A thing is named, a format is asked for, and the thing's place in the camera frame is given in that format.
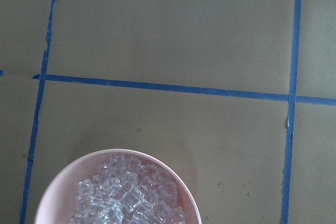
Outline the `pile of clear ice cubes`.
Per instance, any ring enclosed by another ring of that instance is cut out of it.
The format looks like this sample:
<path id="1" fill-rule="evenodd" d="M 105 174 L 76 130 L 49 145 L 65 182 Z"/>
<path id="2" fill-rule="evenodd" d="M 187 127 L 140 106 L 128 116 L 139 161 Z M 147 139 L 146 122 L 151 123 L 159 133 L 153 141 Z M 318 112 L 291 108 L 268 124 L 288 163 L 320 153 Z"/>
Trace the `pile of clear ice cubes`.
<path id="1" fill-rule="evenodd" d="M 186 223 L 172 175 L 137 157 L 111 156 L 77 185 L 70 223 Z"/>

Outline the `pink plastic bowl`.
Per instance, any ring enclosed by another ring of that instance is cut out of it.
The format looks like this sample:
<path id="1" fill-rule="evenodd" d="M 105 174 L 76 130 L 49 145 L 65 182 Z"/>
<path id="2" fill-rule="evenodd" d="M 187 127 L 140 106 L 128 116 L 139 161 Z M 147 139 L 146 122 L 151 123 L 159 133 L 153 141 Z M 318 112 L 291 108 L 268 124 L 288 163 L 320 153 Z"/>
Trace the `pink plastic bowl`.
<path id="1" fill-rule="evenodd" d="M 75 203 L 77 183 L 95 175 L 99 165 L 109 161 L 112 155 L 134 156 L 145 164 L 155 164 L 169 172 L 177 185 L 177 202 L 184 209 L 186 223 L 202 223 L 199 209 L 191 192 L 171 168 L 148 154 L 126 149 L 93 152 L 66 166 L 45 190 L 37 208 L 34 223 L 68 223 L 70 214 L 75 212 L 77 206 Z"/>

